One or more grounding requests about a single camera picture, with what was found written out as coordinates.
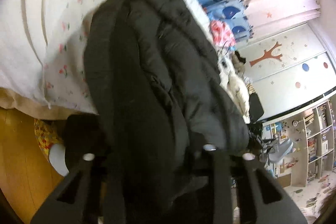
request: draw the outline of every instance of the beige fabric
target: beige fabric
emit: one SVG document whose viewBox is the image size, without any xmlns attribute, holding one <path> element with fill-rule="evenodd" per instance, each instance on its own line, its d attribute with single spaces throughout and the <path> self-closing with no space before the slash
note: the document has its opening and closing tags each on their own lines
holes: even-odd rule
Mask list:
<svg viewBox="0 0 336 224">
<path fill-rule="evenodd" d="M 66 120 L 71 114 L 78 113 L 78 111 L 60 106 L 52 106 L 49 109 L 48 106 L 41 106 L 31 99 L 4 88 L 0 88 L 0 107 L 16 108 L 29 116 L 43 120 Z"/>
</svg>

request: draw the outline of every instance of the brown tree trunk decal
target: brown tree trunk decal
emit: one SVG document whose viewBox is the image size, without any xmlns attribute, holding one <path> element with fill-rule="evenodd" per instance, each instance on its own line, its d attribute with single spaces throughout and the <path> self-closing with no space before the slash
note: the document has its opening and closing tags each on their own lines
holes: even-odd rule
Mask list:
<svg viewBox="0 0 336 224">
<path fill-rule="evenodd" d="M 281 60 L 282 54 L 277 55 L 277 56 L 272 55 L 272 51 L 275 48 L 280 47 L 281 45 L 282 44 L 279 44 L 278 41 L 277 41 L 275 43 L 275 45 L 269 51 L 264 50 L 264 55 L 262 57 L 260 57 L 260 58 L 258 58 L 256 60 L 250 61 L 251 67 L 253 67 L 256 63 L 260 62 L 261 60 L 268 59 L 268 58 L 274 58 L 274 59 L 278 59 L 279 61 L 282 61 Z"/>
</svg>

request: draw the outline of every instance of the black jacket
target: black jacket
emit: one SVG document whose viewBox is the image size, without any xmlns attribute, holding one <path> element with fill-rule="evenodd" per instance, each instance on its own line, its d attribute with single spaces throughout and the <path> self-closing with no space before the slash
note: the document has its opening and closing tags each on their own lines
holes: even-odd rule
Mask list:
<svg viewBox="0 0 336 224">
<path fill-rule="evenodd" d="M 124 194 L 152 213 L 204 185 L 190 174 L 203 145 L 247 147 L 248 129 L 219 85 L 217 54 L 183 0 L 107 0 L 84 65 Z"/>
</svg>

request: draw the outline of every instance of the white round object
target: white round object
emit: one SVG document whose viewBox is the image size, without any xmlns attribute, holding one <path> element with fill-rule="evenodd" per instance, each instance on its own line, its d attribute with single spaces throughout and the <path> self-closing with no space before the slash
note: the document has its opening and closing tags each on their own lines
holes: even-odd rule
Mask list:
<svg viewBox="0 0 336 224">
<path fill-rule="evenodd" d="M 95 158 L 95 155 L 91 153 L 87 153 L 83 155 L 83 160 L 86 160 L 86 161 L 92 161 L 94 158 Z"/>
<path fill-rule="evenodd" d="M 208 143 L 208 144 L 203 145 L 203 149 L 205 151 L 215 151 L 216 147 L 213 144 Z"/>
<path fill-rule="evenodd" d="M 254 160 L 255 159 L 255 155 L 253 155 L 252 153 L 245 153 L 243 155 L 243 159 L 244 160 Z"/>
</svg>

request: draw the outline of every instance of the blue dot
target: blue dot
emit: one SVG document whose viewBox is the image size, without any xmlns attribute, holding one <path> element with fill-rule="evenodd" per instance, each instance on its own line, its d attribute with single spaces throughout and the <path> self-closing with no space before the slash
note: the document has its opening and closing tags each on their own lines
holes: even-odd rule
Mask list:
<svg viewBox="0 0 336 224">
<path fill-rule="evenodd" d="M 309 71 L 309 66 L 308 66 L 306 63 L 303 63 L 303 64 L 302 64 L 302 69 L 303 69 L 304 71 Z"/>
</svg>

